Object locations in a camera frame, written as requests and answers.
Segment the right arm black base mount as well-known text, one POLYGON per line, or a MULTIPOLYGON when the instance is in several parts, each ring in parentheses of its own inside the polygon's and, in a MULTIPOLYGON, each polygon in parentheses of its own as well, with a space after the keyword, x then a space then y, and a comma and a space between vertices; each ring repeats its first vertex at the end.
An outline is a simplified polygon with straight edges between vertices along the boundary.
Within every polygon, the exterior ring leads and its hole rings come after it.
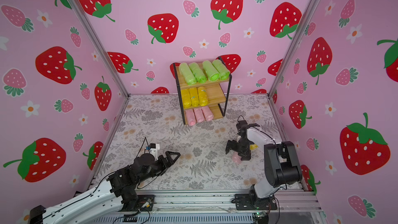
POLYGON ((277 201, 274 195, 268 195, 264 198, 257 196, 255 186, 252 185, 247 194, 235 194, 231 203, 239 211, 273 211, 278 210, 277 201))

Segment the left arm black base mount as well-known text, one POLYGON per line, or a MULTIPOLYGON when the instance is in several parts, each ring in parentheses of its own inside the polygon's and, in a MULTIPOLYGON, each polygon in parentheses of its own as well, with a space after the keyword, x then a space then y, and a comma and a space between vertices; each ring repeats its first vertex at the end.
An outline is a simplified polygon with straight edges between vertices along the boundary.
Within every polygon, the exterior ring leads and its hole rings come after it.
POLYGON ((151 212, 154 205, 155 195, 137 194, 132 192, 122 193, 123 207, 121 212, 151 212))

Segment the pink roll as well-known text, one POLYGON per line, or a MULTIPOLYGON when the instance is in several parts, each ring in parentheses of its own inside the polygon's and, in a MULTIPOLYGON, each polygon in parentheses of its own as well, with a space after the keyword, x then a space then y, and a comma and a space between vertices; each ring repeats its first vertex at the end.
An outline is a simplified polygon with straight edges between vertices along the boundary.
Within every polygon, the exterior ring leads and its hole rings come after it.
POLYGON ((197 123, 201 123, 201 122, 205 121, 205 117, 204 117, 204 114, 203 114, 203 111, 202 111, 201 107, 194 108, 193 111, 194 111, 197 123))
POLYGON ((194 126, 197 123, 197 121, 193 109, 186 110, 185 114, 186 114, 187 124, 189 126, 194 126))
POLYGON ((242 163, 241 156, 239 156, 238 153, 235 152, 234 155, 232 156, 232 161, 236 164, 241 164, 242 163))
POLYGON ((206 121, 212 121, 214 119, 214 115, 208 106, 203 106, 201 109, 206 121))

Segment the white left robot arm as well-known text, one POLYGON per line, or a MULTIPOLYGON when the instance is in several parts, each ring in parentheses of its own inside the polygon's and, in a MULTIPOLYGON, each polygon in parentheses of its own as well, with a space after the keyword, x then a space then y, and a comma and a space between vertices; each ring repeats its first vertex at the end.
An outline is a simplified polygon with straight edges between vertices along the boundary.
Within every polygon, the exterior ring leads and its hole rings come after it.
POLYGON ((147 211, 152 197, 140 199, 136 189, 140 183, 163 175, 181 156, 167 151, 155 158, 145 153, 133 164, 104 177, 99 184, 78 196, 45 208, 39 205, 30 210, 30 224, 86 224, 101 216, 118 211, 147 211))

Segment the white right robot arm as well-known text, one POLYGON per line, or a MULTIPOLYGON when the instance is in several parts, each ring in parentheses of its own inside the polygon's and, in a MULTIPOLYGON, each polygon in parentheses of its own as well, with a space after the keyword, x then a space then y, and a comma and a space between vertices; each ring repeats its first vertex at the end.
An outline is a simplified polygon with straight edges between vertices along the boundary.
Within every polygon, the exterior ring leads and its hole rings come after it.
POLYGON ((252 185, 251 201, 269 200, 278 190, 287 190, 289 185, 302 180, 301 165, 292 142, 278 141, 258 124, 248 124, 244 119, 239 120, 236 127, 240 139, 229 140, 226 145, 226 154, 233 151, 235 162, 251 160, 252 146, 263 148, 265 177, 252 185))

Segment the yellow roll with teal label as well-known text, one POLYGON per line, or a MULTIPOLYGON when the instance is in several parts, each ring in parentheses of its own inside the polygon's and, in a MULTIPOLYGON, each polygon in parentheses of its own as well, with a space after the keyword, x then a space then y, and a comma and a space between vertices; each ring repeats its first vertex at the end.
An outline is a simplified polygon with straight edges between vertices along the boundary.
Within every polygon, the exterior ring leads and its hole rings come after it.
POLYGON ((198 95, 199 95, 199 105, 200 106, 208 105, 208 96, 205 87, 198 87, 198 95))

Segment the light green roll with label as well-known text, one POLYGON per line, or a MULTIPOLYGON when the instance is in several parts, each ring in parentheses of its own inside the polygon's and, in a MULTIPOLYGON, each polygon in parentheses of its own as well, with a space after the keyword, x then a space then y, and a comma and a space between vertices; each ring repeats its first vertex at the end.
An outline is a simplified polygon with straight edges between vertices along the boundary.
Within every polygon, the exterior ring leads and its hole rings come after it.
POLYGON ((199 67, 199 65, 196 62, 190 63, 189 68, 191 69, 191 71, 198 83, 200 83, 200 84, 206 83, 207 78, 206 78, 203 70, 199 67))

